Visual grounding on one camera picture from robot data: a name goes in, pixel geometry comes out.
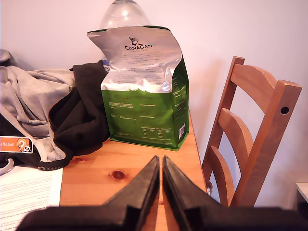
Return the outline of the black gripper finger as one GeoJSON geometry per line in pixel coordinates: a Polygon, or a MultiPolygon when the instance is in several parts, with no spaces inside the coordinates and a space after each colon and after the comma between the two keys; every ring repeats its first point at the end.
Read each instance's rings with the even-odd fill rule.
{"type": "Polygon", "coordinates": [[[220,231],[219,203],[163,157],[163,188],[181,231],[220,231]]]}
{"type": "Polygon", "coordinates": [[[159,157],[103,204],[104,231],[140,231],[159,190],[159,157]]]}

